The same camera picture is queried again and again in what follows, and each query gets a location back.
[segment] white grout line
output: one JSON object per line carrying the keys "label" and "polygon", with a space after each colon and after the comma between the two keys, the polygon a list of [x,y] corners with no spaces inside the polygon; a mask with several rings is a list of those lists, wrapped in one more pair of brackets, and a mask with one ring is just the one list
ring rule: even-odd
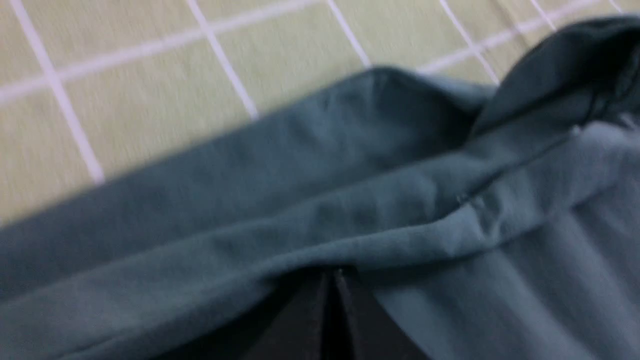
{"label": "white grout line", "polygon": [[[561,19],[573,12],[576,12],[577,10],[580,10],[581,8],[584,8],[586,6],[589,6],[595,3],[599,3],[600,1],[601,0],[574,1],[573,3],[570,3],[560,9],[550,12],[548,14],[548,18],[550,20]],[[501,31],[500,33],[492,35],[484,39],[480,43],[476,44],[474,46],[475,50],[484,51],[485,49],[491,49],[493,47],[496,47],[500,44],[503,44],[517,37],[519,34],[525,34],[525,33],[535,31],[541,28],[542,26],[544,26],[546,23],[547,23],[546,20],[540,17],[537,19],[528,20],[526,22],[516,24],[516,26],[514,26],[513,28]],[[466,60],[467,58],[475,54],[476,52],[474,51],[473,48],[468,47],[466,49],[460,49],[453,52],[452,54],[445,55],[439,59],[436,59],[423,66],[418,67],[417,71],[423,74],[432,74],[434,72],[438,72],[442,69],[446,69],[447,67],[455,65],[463,60]]]}
{"label": "white grout line", "polygon": [[123,63],[129,63],[138,58],[152,56],[182,45],[190,44],[196,40],[204,38],[204,36],[205,35],[201,29],[190,29],[179,34],[170,35],[142,45],[128,47],[110,54],[101,55],[85,62],[71,64],[62,68],[58,74],[62,81],[69,81]]}
{"label": "white grout line", "polygon": [[564,5],[563,7],[550,12],[548,14],[549,19],[551,19],[551,21],[553,20],[559,20],[562,19],[563,17],[566,17],[567,15],[570,15],[572,13],[575,13],[576,11],[585,8],[587,6],[590,5],[594,5],[597,4],[599,2],[601,2],[602,0],[576,0],[572,3],[568,3],[567,5]]}
{"label": "white grout line", "polygon": [[340,8],[338,8],[334,0],[327,0],[327,4],[331,8],[331,11],[333,12],[335,18],[338,20],[338,23],[340,24],[340,27],[342,28],[344,34],[347,36],[347,39],[349,39],[353,50],[355,50],[356,54],[358,54],[358,57],[360,57],[360,60],[362,61],[364,66],[370,67],[371,61],[369,61],[369,57],[365,53],[364,49],[362,49],[362,46],[360,46],[358,39],[349,27],[349,24],[347,24],[347,20],[342,15]]}
{"label": "white grout line", "polygon": [[216,56],[220,61],[220,65],[222,65],[222,68],[225,69],[225,72],[227,73],[227,77],[229,78],[229,80],[231,80],[231,84],[234,86],[234,89],[236,90],[236,93],[238,94],[238,96],[240,96],[240,100],[242,100],[244,107],[249,113],[249,116],[251,116],[253,120],[257,119],[258,110],[256,109],[255,104],[253,103],[253,100],[251,100],[251,97],[246,92],[246,89],[244,88],[244,85],[242,85],[240,78],[234,71],[234,68],[231,66],[231,63],[229,62],[227,55],[222,49],[222,45],[220,45],[220,43],[218,42],[218,39],[216,39],[216,35],[214,35],[213,33],[213,29],[209,27],[207,23],[207,19],[204,17],[204,14],[202,13],[202,11],[200,11],[200,7],[198,6],[198,3],[196,3],[196,0],[186,0],[186,1],[189,7],[191,8],[191,12],[193,13],[193,16],[195,16],[196,20],[198,21],[200,28],[207,36],[207,39],[209,40],[209,43],[211,44],[211,47],[213,48],[214,53],[216,53]]}
{"label": "white grout line", "polygon": [[542,8],[542,6],[540,6],[540,4],[538,4],[538,0],[530,0],[530,2],[533,5],[533,7],[536,8],[536,11],[538,12],[538,14],[540,14],[540,16],[542,16],[542,19],[545,19],[547,24],[549,24],[549,26],[553,29],[553,31],[557,31],[558,28],[556,27],[556,25],[554,25],[554,23],[551,21],[551,19],[549,19],[549,16],[547,16],[547,13],[545,13],[545,11]]}
{"label": "white grout line", "polygon": [[229,19],[216,20],[209,23],[214,33],[224,33],[256,22],[278,17],[285,13],[300,11],[309,5],[320,3],[320,0],[288,0],[279,1],[262,8],[240,13]]}
{"label": "white grout line", "polygon": [[51,63],[51,59],[47,54],[47,50],[45,49],[36,29],[27,14],[27,10],[22,5],[21,0],[11,0],[11,5],[13,6],[13,10],[18,18],[20,25],[22,26],[22,30],[33,49],[33,52],[40,63],[40,67],[44,72],[44,76],[49,86],[51,86],[51,90],[53,91],[54,96],[58,100],[58,104],[62,111],[62,114],[67,121],[67,125],[71,130],[72,136],[76,141],[76,145],[80,150],[80,155],[84,159],[86,166],[89,170],[89,174],[93,178],[93,181],[96,184],[101,184],[104,182],[104,173],[102,171],[102,167],[100,167],[100,163],[98,159],[95,157],[93,153],[93,149],[87,140],[86,134],[80,125],[80,121],[74,111],[71,101],[69,100],[65,89],[62,86],[62,81],[58,77],[53,64]]}
{"label": "white grout line", "polygon": [[[280,1],[278,3],[265,6],[264,8],[260,8],[258,10],[252,10],[250,12],[242,13],[231,19],[212,22],[210,23],[210,27],[214,32],[222,33],[225,31],[233,30],[235,28],[239,28],[241,26],[252,24],[254,22],[276,17],[283,13],[301,10],[310,4],[319,3],[320,1],[321,0]],[[561,19],[577,10],[580,10],[585,6],[599,3],[600,1],[601,0],[577,0],[568,5],[565,5],[560,9],[557,9],[553,12],[549,12],[547,14],[547,17],[551,21]],[[539,29],[545,23],[546,22],[544,19],[538,18],[538,19],[528,20],[526,22],[516,24],[516,26],[513,29],[506,30],[496,35],[493,35],[483,40],[479,44],[476,44],[474,49],[477,49],[478,51],[482,51],[483,49],[495,47],[499,44],[503,44],[508,40],[511,40],[512,38],[517,36],[517,34],[519,33],[528,33],[536,29]],[[204,36],[205,35],[202,33],[202,30],[200,28],[190,29],[183,33],[170,35],[160,40],[154,40],[142,45],[129,47],[127,49],[122,49],[122,50],[116,51],[115,53],[101,55],[101,56],[98,56],[97,58],[88,60],[86,62],[69,65],[64,69],[60,70],[59,76],[62,81],[70,81],[80,76],[85,76],[87,74],[102,71],[122,63],[134,61],[144,56],[150,56],[153,54],[168,51],[175,47],[189,44],[191,42],[194,42],[198,39],[203,38]],[[461,49],[453,52],[452,54],[448,54],[440,59],[432,61],[426,65],[423,65],[419,67],[417,70],[422,73],[436,72],[448,66],[454,65],[455,63],[458,63],[466,59],[467,57],[473,56],[473,55],[475,55],[475,53],[473,52],[473,48]],[[5,103],[8,103],[9,101],[14,100],[15,98],[30,94],[46,86],[47,86],[47,79],[44,76],[26,79],[26,80],[18,81],[14,84],[2,86],[0,87],[0,106]]]}
{"label": "white grout line", "polygon": [[43,76],[30,78],[0,87],[0,106],[16,98],[31,94],[48,86]]}
{"label": "white grout line", "polygon": [[618,5],[618,3],[616,2],[616,0],[609,0],[609,4],[611,4],[611,6],[613,6],[614,8],[616,8],[616,10],[619,13],[623,13],[624,11],[622,10],[622,8],[620,7],[620,5]]}
{"label": "white grout line", "polygon": [[466,49],[460,49],[457,50],[449,55],[445,55],[439,59],[436,59],[430,63],[428,63],[427,65],[423,65],[421,67],[419,67],[417,69],[418,72],[424,73],[424,74],[433,74],[435,72],[438,72],[442,69],[446,69],[447,67],[450,67],[451,65],[457,64],[463,60],[466,60],[467,58],[471,57],[474,55],[474,51],[473,49],[471,49],[470,47],[466,48]]}
{"label": "white grout line", "polygon": [[476,56],[476,58],[480,61],[480,63],[484,67],[484,70],[489,75],[489,78],[491,78],[491,80],[494,83],[499,84],[500,83],[500,79],[498,78],[498,75],[495,74],[495,71],[493,71],[493,69],[491,68],[491,65],[489,65],[489,63],[486,61],[484,56],[482,56],[480,51],[478,51],[477,47],[474,45],[473,40],[471,40],[471,37],[469,36],[469,34],[465,30],[465,28],[462,26],[460,21],[458,21],[458,18],[455,16],[455,14],[453,14],[453,11],[449,7],[449,4],[447,4],[447,1],[446,0],[440,0],[440,4],[444,8],[444,11],[447,13],[447,16],[449,16],[451,21],[453,21],[453,24],[456,26],[456,29],[458,29],[458,31],[460,32],[460,35],[462,35],[462,37],[467,42],[467,45],[469,46],[469,48],[474,52],[474,55]]}

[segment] floor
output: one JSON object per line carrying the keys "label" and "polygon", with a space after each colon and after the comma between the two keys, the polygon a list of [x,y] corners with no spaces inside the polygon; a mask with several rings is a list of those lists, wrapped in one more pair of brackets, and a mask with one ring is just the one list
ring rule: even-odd
{"label": "floor", "polygon": [[6,225],[375,64],[498,83],[640,0],[0,0]]}

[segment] green tile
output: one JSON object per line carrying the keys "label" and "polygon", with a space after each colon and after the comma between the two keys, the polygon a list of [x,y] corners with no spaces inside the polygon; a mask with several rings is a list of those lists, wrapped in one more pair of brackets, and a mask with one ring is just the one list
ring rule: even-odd
{"label": "green tile", "polygon": [[640,0],[616,0],[616,4],[626,12],[640,12]]}
{"label": "green tile", "polygon": [[198,5],[207,20],[220,20],[281,2],[282,0],[198,0]]}
{"label": "green tile", "polygon": [[437,0],[336,3],[375,63],[418,67],[467,46]]}
{"label": "green tile", "polygon": [[38,92],[0,107],[0,218],[7,224],[91,185],[57,102]]}
{"label": "green tile", "polygon": [[553,10],[557,10],[559,8],[562,8],[564,6],[567,6],[571,3],[574,3],[575,0],[537,0],[538,4],[540,5],[540,7],[545,11],[545,12],[550,12]]}
{"label": "green tile", "polygon": [[0,86],[40,72],[13,8],[8,0],[0,0]]}
{"label": "green tile", "polygon": [[529,0],[448,0],[448,3],[475,41],[540,16]]}
{"label": "green tile", "polygon": [[611,5],[611,3],[608,1],[600,1],[599,3],[583,7],[562,19],[554,20],[554,24],[558,28],[561,28],[574,22],[617,13],[618,11]]}
{"label": "green tile", "polygon": [[197,27],[185,1],[23,0],[57,66]]}
{"label": "green tile", "polygon": [[66,84],[107,176],[246,123],[206,40]]}
{"label": "green tile", "polygon": [[543,26],[536,31],[518,35],[503,44],[486,49],[483,56],[496,75],[502,79],[530,48],[550,34],[551,29]]}
{"label": "green tile", "polygon": [[219,40],[263,113],[363,67],[324,3],[221,34]]}
{"label": "green tile", "polygon": [[491,77],[475,56],[446,67],[439,71],[438,74],[472,83],[493,84]]}

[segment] teal cloth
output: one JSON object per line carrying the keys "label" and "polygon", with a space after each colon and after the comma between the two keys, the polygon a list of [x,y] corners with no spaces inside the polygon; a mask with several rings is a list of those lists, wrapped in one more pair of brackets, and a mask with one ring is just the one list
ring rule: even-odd
{"label": "teal cloth", "polygon": [[368,70],[10,226],[0,358],[146,359],[354,265],[434,359],[638,359],[639,63],[617,17],[498,88]]}

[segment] garment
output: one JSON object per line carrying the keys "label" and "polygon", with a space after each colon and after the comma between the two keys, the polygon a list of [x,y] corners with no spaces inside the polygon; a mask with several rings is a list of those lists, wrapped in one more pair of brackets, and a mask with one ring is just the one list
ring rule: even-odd
{"label": "garment", "polygon": [[638,359],[639,67],[616,17],[498,88],[368,70],[10,226],[0,358],[237,359],[353,266],[432,359]]}

